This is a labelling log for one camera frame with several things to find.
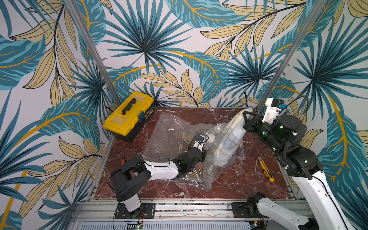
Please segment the left aluminium corner post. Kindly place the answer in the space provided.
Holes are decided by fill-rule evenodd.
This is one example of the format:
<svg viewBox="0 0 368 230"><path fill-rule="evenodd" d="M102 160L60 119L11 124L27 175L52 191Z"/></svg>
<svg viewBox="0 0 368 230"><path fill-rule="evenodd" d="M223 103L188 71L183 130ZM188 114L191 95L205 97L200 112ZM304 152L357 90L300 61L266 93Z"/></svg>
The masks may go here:
<svg viewBox="0 0 368 230"><path fill-rule="evenodd" d="M94 44L93 38L91 37L91 34L87 28L87 25L84 23L83 17L77 7L77 4L75 3L75 1L72 1L72 0L65 0L64 2L71 14L72 19L74 20L77 28L79 29L79 32L81 33L81 36L84 39L86 47L89 49L91 56L93 60L95 61L95 64L97 65L97 68L99 72L101 73L102 78L105 81L107 88L109 89L112 95L113 101L117 105L120 105L121 104L120 97L118 96L116 90L114 89L114 86L112 84L108 71L105 68L105 65L98 53L98 50L96 48L96 45Z"/></svg>

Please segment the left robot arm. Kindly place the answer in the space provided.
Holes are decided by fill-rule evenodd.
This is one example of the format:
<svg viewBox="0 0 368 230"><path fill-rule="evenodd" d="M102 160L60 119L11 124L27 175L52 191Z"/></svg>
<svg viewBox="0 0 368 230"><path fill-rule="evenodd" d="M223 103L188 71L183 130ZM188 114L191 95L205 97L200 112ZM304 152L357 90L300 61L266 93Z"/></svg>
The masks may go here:
<svg viewBox="0 0 368 230"><path fill-rule="evenodd" d="M207 151L202 147L190 147L186 153L165 163L154 163L135 155L110 174L112 188L117 201L133 214L141 210L138 195L147 182L153 180L175 180L185 177L194 167L203 162Z"/></svg>

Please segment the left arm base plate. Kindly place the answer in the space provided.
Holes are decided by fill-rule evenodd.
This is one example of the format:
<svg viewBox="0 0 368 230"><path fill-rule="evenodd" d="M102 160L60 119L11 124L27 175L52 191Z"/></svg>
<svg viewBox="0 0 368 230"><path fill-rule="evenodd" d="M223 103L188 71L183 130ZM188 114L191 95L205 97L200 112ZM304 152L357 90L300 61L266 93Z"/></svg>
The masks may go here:
<svg viewBox="0 0 368 230"><path fill-rule="evenodd" d="M132 212L129 212L124 203L118 203L115 219L153 219L155 216L155 203L142 203L141 206Z"/></svg>

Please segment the white vacuum valve cap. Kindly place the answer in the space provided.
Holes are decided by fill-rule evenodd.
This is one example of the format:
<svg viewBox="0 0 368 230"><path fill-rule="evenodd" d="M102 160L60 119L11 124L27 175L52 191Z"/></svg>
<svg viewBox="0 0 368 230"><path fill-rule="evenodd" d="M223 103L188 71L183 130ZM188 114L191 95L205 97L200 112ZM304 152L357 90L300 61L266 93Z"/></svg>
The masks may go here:
<svg viewBox="0 0 368 230"><path fill-rule="evenodd" d="M213 143L215 141L216 137L213 134L208 134L208 142Z"/></svg>

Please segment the aluminium corner post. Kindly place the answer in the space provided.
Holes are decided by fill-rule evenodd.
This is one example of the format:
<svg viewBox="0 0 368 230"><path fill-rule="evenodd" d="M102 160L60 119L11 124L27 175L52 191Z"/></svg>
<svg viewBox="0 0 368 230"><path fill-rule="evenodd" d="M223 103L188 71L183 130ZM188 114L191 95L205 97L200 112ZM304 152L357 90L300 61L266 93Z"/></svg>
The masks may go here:
<svg viewBox="0 0 368 230"><path fill-rule="evenodd" d="M117 105L120 105L121 104L120 97L118 96L116 90L114 89L114 86L112 84L108 71L105 68L105 65L98 53L98 50L96 48L96 45L94 44L93 38L91 37L91 34L87 28L87 25L84 23L83 17L77 7L77 4L75 3L75 1L72 1L72 0L65 0L64 2L71 14L72 19L74 20L77 28L79 29L79 32L81 33L81 36L84 39L86 47L89 49L91 56L93 60L95 61L95 64L97 65L97 68L99 72L101 73L102 78L105 81L107 88L109 89L112 95L113 101Z"/></svg>
<svg viewBox="0 0 368 230"><path fill-rule="evenodd" d="M301 30L296 34L296 37L293 43L291 44L280 66L278 67L275 75L273 76L272 80L269 82L266 90L264 91L264 94L256 107L258 112L260 112L262 108L264 107L268 97L271 95L273 89L276 87L289 61L291 60L295 52L298 50L299 46L303 42L305 36L308 34L309 30L312 28L314 21L317 19L320 11L324 8L326 3L327 3L327 0L323 0L323 1L317 1L316 4L314 4L313 8L311 9L310 14L306 17L306 21L302 25Z"/></svg>

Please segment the aluminium front rail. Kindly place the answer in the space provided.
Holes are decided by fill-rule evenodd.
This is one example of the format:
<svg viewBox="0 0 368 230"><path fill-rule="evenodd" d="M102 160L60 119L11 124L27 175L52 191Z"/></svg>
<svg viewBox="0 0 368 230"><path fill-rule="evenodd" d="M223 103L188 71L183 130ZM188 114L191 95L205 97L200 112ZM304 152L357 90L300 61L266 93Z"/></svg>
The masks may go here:
<svg viewBox="0 0 368 230"><path fill-rule="evenodd" d="M271 217L235 218L232 203L245 203L244 199L143 199L147 205L153 203L153 215L144 215L144 230L245 230L254 222L261 229L281 230L283 227ZM100 199L81 202L77 205L68 226L69 230L126 230L134 229L137 219L121 219L117 211L118 202Z"/></svg>

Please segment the clear plastic vacuum bag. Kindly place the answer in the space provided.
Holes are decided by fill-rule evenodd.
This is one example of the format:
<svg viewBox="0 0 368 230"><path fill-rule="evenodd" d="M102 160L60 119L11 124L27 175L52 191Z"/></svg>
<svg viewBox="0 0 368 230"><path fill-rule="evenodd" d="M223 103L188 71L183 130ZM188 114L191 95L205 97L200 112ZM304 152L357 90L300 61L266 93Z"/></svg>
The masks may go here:
<svg viewBox="0 0 368 230"><path fill-rule="evenodd" d="M191 125L161 114L143 153L152 180L174 181L205 191L234 160L246 133L243 111L228 123Z"/></svg>

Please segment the yellow black toolbox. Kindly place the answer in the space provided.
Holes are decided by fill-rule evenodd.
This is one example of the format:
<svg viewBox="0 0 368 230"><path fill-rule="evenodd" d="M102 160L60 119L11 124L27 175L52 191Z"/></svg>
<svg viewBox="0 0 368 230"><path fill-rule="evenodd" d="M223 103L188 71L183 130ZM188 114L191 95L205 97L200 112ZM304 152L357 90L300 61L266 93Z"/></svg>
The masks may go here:
<svg viewBox="0 0 368 230"><path fill-rule="evenodd" d="M154 98L133 92L105 121L104 128L115 138L132 143L153 113Z"/></svg>

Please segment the right aluminium corner post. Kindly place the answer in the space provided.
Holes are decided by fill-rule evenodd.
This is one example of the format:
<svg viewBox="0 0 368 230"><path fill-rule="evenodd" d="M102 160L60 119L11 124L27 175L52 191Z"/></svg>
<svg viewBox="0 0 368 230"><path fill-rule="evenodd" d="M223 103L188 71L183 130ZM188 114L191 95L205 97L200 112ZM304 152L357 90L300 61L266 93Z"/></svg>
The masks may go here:
<svg viewBox="0 0 368 230"><path fill-rule="evenodd" d="M317 19L320 11L324 8L326 3L327 3L327 0L323 0L323 1L317 1L316 4L314 4L313 8L311 9L310 14L306 17L306 21L302 25L301 30L296 34L296 37L293 43L291 44L280 66L278 67L275 75L273 76L272 80L269 82L266 90L264 91L264 94L256 107L258 112L260 112L262 108L264 107L268 97L271 95L273 89L276 87L289 61L291 60L295 52L298 50L299 46L303 42L305 36L308 34L309 30L312 28L314 21Z"/></svg>

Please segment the yellow utility knife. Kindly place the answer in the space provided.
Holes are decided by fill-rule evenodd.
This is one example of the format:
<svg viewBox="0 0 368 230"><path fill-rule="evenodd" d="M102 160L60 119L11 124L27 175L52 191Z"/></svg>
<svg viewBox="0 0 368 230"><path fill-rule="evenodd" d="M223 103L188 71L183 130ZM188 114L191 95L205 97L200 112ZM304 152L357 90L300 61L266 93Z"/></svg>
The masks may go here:
<svg viewBox="0 0 368 230"><path fill-rule="evenodd" d="M273 177L273 174L270 172L270 170L266 166L266 164L263 161L263 159L261 159L260 157L258 157L258 161L259 161L259 163L260 163L260 165L262 167L262 170L264 172L264 175L266 176L266 178L268 179L268 181L270 181L271 183L273 183L275 181L275 178Z"/></svg>

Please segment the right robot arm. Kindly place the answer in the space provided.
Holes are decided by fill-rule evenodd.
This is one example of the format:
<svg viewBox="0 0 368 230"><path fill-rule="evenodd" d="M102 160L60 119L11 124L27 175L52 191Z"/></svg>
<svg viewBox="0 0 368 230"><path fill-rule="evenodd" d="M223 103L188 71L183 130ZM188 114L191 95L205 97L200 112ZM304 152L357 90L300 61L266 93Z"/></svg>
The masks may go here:
<svg viewBox="0 0 368 230"><path fill-rule="evenodd" d="M266 123L259 114L247 110L242 114L244 129L257 134L273 151L280 166L301 189L313 217L297 214L261 194L255 195L253 201L258 213L288 230L354 229L329 188L317 155L300 144L306 133L301 120L292 115L277 115L271 123Z"/></svg>

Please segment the light plaid blanket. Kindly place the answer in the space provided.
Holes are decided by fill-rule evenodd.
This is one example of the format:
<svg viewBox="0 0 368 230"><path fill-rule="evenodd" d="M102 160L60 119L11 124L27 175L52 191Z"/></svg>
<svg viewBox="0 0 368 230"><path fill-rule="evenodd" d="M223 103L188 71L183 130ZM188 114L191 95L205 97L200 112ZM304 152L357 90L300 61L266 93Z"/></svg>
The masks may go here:
<svg viewBox="0 0 368 230"><path fill-rule="evenodd" d="M239 145L243 140L246 130L243 128L247 116L243 112L253 112L253 108L246 108L241 110L236 116L225 126L215 139L215 150L213 164L224 168L228 161L237 151Z"/></svg>

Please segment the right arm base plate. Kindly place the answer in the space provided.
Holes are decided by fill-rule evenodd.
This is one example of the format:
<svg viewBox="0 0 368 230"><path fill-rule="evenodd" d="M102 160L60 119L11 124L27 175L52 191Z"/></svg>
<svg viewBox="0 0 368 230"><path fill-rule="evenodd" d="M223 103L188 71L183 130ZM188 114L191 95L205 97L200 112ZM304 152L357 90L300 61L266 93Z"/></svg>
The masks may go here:
<svg viewBox="0 0 368 230"><path fill-rule="evenodd" d="M234 218L265 218L257 209L256 204L253 203L233 202L228 208L232 211Z"/></svg>

